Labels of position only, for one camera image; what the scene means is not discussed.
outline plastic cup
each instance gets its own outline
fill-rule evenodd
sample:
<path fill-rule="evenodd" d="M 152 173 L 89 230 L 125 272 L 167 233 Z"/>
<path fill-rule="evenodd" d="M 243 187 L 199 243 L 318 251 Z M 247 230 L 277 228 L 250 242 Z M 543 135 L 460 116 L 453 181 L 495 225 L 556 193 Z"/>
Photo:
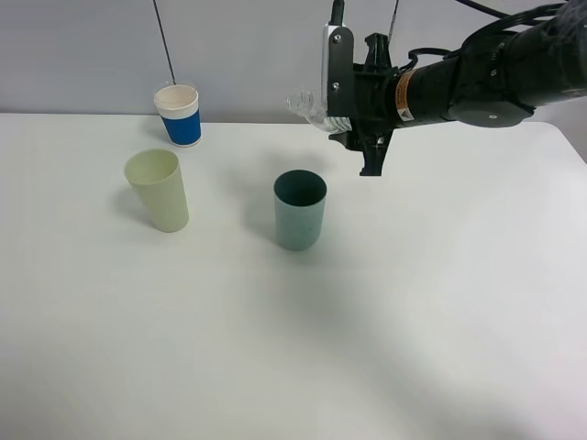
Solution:
<path fill-rule="evenodd" d="M 133 156 L 125 176 L 162 232 L 183 229 L 190 220 L 183 190 L 180 161 L 166 149 L 150 149 Z"/>
<path fill-rule="evenodd" d="M 320 238 L 327 184 L 307 170 L 282 174 L 273 185 L 275 232 L 278 244 L 288 250 L 306 250 Z"/>

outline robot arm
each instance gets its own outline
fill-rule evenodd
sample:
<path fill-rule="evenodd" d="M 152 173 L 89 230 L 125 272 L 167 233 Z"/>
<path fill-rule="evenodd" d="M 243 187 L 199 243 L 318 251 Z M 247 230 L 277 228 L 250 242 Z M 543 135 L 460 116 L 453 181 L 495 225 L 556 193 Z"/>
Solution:
<path fill-rule="evenodd" d="M 402 68 L 392 65 L 383 34 L 368 36 L 367 60 L 354 63 L 354 37 L 342 24 L 343 11 L 344 1 L 335 0 L 325 31 L 322 96 L 327 117 L 347 120 L 352 128 L 330 139 L 363 153 L 363 176 L 382 175 L 395 129 L 455 120 L 511 127 L 541 105 L 587 95 L 586 1 L 505 16 L 458 50 L 410 51 Z M 537 22 L 540 17 L 553 18 Z M 524 32 L 508 30 L 531 23 Z M 415 69 L 420 54 L 443 60 Z"/>

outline blue paper cup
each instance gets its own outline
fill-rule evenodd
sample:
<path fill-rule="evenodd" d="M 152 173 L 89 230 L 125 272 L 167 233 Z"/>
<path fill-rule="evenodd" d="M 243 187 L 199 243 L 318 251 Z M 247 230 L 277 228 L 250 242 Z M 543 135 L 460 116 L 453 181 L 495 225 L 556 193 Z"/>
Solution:
<path fill-rule="evenodd" d="M 198 92 L 190 84 L 172 84 L 155 93 L 155 105 L 177 147 L 191 147 L 202 137 Z"/>

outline warning label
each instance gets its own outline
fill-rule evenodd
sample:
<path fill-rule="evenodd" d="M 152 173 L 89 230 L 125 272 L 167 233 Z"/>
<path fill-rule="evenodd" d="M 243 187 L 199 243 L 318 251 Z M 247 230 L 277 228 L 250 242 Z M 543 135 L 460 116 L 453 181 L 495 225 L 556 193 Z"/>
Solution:
<path fill-rule="evenodd" d="M 413 121 L 415 119 L 412 112 L 410 112 L 410 106 L 407 103 L 407 89 L 414 73 L 415 71 L 404 73 L 395 88 L 395 107 L 397 108 L 397 113 L 405 122 Z"/>

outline cup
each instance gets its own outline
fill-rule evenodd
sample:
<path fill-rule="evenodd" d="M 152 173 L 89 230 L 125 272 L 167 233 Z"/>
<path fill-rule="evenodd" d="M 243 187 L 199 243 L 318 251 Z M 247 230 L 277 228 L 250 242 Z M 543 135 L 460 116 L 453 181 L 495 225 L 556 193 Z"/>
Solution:
<path fill-rule="evenodd" d="M 189 83 L 164 84 L 155 105 L 173 145 L 191 147 L 202 137 L 198 92 Z"/>
<path fill-rule="evenodd" d="M 277 178 L 273 192 L 278 244 L 288 250 L 309 249 L 320 238 L 327 184 L 311 171 L 292 170 Z"/>
<path fill-rule="evenodd" d="M 125 176 L 157 229 L 176 232 L 187 225 L 190 215 L 175 154 L 166 149 L 143 151 L 128 160 Z"/>

